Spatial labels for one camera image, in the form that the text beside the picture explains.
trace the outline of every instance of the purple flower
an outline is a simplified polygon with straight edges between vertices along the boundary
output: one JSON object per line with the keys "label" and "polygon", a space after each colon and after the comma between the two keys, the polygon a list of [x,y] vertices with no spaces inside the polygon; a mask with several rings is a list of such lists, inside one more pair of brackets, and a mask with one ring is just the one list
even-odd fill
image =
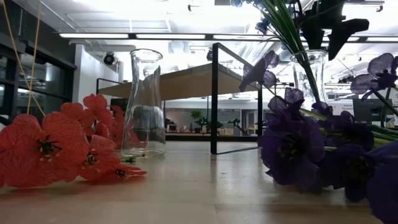
{"label": "purple flower", "polygon": [[368,198],[373,214],[384,223],[398,223],[398,141],[366,152],[346,144],[327,152],[320,162],[322,186],[345,188],[346,198]]}
{"label": "purple flower", "polygon": [[398,57],[390,54],[382,54],[369,62],[368,74],[358,75],[351,84],[351,91],[355,94],[364,94],[362,100],[366,100],[374,91],[395,87],[397,80]]}
{"label": "purple flower", "polygon": [[279,56],[275,54],[273,50],[268,52],[265,56],[263,56],[260,61],[254,66],[253,69],[250,69],[248,66],[243,68],[243,80],[239,86],[241,91],[246,89],[246,86],[253,82],[258,82],[261,85],[264,85],[268,88],[272,87],[276,84],[277,79],[275,74],[268,71],[267,69],[275,68],[279,63]]}
{"label": "purple flower", "polygon": [[361,146],[355,144],[326,152],[320,163],[322,186],[333,186],[334,189],[344,187],[346,198],[352,202],[364,199],[366,184],[372,175],[365,153]]}
{"label": "purple flower", "polygon": [[259,138],[267,174],[280,185],[296,185],[299,191],[311,189],[317,180],[319,162],[325,151],[319,126],[300,114],[302,92],[286,89],[285,99],[275,96],[269,102],[269,127]]}
{"label": "purple flower", "polygon": [[367,153],[376,168],[368,182],[368,200],[374,216],[384,223],[398,223],[398,141]]}
{"label": "purple flower", "polygon": [[324,102],[312,105],[315,112],[326,116],[326,121],[319,121],[325,129],[325,145],[340,147],[345,144],[357,144],[365,151],[373,149],[374,138],[372,131],[365,124],[354,122],[354,116],[348,111],[343,111],[339,116],[333,116],[333,109]]}
{"label": "purple flower", "polygon": [[398,223],[398,164],[377,166],[367,193],[375,217],[385,224]]}

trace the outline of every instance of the glass carafe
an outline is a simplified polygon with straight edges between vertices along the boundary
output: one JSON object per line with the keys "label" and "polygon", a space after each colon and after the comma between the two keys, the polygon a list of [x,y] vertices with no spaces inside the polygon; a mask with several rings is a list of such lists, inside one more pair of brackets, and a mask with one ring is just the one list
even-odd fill
{"label": "glass carafe", "polygon": [[165,128],[160,99],[159,62],[162,54],[149,49],[131,53],[132,87],[124,120],[122,155],[161,156],[165,153]]}
{"label": "glass carafe", "polygon": [[293,54],[290,61],[293,65],[294,85],[295,88],[303,91],[304,103],[303,108],[311,110],[312,104],[315,103],[315,97],[308,82],[308,77],[304,68],[297,61],[297,57],[308,58],[310,62],[311,71],[317,83],[320,101],[328,103],[325,86],[323,84],[323,67],[325,66],[326,52],[324,50],[306,50],[297,54]]}

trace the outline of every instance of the fluorescent light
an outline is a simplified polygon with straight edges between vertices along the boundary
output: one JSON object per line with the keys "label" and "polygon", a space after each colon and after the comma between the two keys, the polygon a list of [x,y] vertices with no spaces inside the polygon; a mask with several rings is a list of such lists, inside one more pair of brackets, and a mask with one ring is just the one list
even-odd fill
{"label": "fluorescent light", "polygon": [[214,39],[222,40],[278,40],[276,36],[263,36],[263,35],[214,35]]}
{"label": "fluorescent light", "polygon": [[72,33],[60,34],[63,38],[73,39],[128,39],[129,34],[85,34],[85,33]]}
{"label": "fluorescent light", "polygon": [[398,37],[368,37],[366,41],[398,42]]}
{"label": "fluorescent light", "polygon": [[204,39],[204,34],[136,34],[137,39]]}
{"label": "fluorescent light", "polygon": [[[301,41],[306,41],[304,37],[300,37]],[[358,41],[359,37],[348,37],[348,41]],[[322,38],[323,42],[329,42],[329,37],[323,37]]]}

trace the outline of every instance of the desk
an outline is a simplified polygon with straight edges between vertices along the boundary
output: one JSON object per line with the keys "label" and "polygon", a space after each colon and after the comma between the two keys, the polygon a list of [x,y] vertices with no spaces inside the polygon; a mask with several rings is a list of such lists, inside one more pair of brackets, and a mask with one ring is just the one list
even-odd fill
{"label": "desk", "polygon": [[[256,143],[219,142],[227,151]],[[321,196],[275,186],[257,150],[213,156],[205,142],[168,142],[165,158],[138,159],[145,179],[82,181],[0,190],[4,224],[336,224],[381,223],[343,191]]]}

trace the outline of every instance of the table surface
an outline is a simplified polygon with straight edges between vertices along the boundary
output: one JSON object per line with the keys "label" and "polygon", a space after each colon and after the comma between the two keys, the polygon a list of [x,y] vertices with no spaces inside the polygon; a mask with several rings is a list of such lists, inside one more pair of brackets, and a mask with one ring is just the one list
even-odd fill
{"label": "table surface", "polygon": [[164,158],[137,161],[148,171],[145,178],[122,184],[77,180],[41,189],[3,188],[0,223],[381,223],[366,201],[348,203],[341,190],[298,194],[275,185],[257,149],[219,156],[209,151],[208,142],[168,142]]}

